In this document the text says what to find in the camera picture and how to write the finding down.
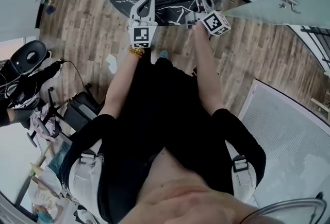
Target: metal clip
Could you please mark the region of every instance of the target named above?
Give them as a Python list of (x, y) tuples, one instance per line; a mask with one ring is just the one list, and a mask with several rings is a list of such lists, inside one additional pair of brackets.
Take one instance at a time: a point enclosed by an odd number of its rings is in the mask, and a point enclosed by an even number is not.
[[(295, 9), (295, 6), (298, 6), (299, 3), (296, 2), (295, 0), (281, 0), (282, 2), (285, 2), (287, 4), (289, 4), (291, 6), (291, 10), (296, 13), (296, 14), (301, 14), (301, 12), (297, 11)], [(280, 8), (285, 8), (285, 4), (279, 4), (280, 5)]]

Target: black sleeve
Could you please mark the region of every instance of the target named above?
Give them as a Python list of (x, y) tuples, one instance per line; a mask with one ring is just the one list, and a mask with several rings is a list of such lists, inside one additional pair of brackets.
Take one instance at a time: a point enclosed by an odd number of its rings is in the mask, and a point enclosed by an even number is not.
[(0, 127), (10, 125), (7, 109), (0, 109)]
[(91, 148), (99, 139), (109, 138), (109, 131), (114, 131), (116, 120), (108, 114), (103, 114), (96, 117), (94, 120), (87, 123), (79, 132), (76, 132), (73, 137), (73, 142), (65, 156), (58, 175), (59, 180), (66, 187), (69, 183), (69, 174), (72, 165), (80, 157), (83, 151)]
[(263, 178), (266, 166), (266, 154), (249, 133), (243, 123), (227, 109), (219, 109), (212, 116), (213, 124), (236, 151), (245, 156), (253, 165), (257, 175), (257, 185)]

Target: chair backrest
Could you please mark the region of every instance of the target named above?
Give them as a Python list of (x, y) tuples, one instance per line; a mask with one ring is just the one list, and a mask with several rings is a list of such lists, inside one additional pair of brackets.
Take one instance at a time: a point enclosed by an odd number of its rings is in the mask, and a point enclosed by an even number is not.
[(21, 75), (26, 75), (40, 66), (47, 53), (44, 43), (34, 40), (18, 49), (10, 61)]

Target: person's right arm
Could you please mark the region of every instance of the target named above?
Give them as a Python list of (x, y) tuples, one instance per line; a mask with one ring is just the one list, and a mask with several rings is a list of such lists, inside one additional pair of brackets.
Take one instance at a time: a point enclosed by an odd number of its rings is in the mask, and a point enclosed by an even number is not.
[(202, 22), (193, 26), (195, 38), (195, 56), (197, 61), (197, 84), (202, 106), (213, 115), (224, 108), (218, 74), (211, 53), (206, 28)]

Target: hand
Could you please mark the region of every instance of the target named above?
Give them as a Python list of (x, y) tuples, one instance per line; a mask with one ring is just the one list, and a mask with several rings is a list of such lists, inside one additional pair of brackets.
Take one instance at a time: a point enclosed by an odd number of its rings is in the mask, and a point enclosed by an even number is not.
[(200, 39), (202, 38), (209, 40), (210, 36), (208, 31), (206, 30), (204, 24), (201, 21), (198, 21), (193, 27), (192, 27), (195, 38)]

